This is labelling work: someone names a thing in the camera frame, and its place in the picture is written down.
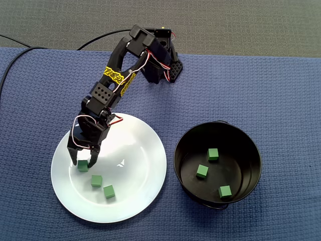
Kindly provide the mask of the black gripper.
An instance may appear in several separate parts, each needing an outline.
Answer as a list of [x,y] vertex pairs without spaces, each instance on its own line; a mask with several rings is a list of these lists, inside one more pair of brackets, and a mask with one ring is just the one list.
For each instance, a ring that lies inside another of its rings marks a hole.
[[69,133],[67,149],[73,165],[77,165],[78,150],[90,149],[88,168],[93,167],[98,159],[99,145],[107,137],[110,126],[103,120],[81,114],[75,117]]

